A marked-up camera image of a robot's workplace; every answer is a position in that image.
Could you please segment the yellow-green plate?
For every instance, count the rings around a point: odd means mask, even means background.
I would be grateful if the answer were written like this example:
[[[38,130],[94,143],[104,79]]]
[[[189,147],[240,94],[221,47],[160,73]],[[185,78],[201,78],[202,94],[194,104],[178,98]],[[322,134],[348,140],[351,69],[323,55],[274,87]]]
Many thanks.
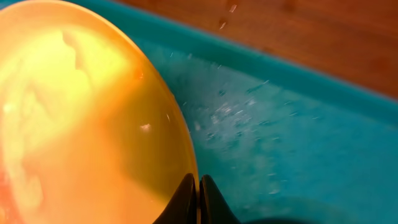
[[[66,1],[1,10],[1,222],[154,223],[198,171],[141,49]]]

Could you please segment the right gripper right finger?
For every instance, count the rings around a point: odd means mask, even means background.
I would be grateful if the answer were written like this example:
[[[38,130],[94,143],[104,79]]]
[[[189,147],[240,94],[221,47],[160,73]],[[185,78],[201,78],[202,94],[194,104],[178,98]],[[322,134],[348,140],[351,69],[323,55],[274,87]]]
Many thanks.
[[[240,224],[210,175],[200,181],[201,224]]]

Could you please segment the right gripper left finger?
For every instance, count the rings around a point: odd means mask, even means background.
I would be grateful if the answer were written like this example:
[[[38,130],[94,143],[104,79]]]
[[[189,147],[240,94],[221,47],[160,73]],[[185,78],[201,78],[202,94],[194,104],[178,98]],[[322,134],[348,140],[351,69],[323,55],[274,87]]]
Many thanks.
[[[196,224],[197,191],[192,173],[186,174],[154,224]]]

